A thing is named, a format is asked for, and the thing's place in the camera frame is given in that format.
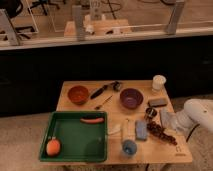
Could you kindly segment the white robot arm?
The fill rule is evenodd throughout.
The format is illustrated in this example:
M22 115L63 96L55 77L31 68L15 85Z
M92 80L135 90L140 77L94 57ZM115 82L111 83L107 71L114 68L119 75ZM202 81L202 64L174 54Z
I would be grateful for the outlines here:
M213 133L213 100L189 99L176 117L178 125L184 129L197 123Z

